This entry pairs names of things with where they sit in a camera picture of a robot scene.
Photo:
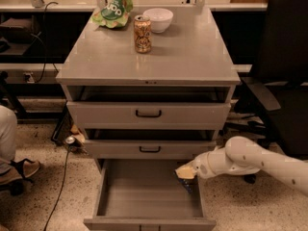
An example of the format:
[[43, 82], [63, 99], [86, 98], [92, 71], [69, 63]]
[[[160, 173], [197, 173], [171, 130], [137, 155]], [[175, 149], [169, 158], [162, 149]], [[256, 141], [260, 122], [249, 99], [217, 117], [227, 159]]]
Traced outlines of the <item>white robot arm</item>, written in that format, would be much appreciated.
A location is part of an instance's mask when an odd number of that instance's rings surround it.
[[308, 164], [280, 153], [266, 150], [256, 142], [241, 136], [232, 137], [222, 148], [204, 152], [175, 170], [188, 192], [188, 180], [222, 174], [247, 175], [264, 171], [290, 188], [308, 195]]

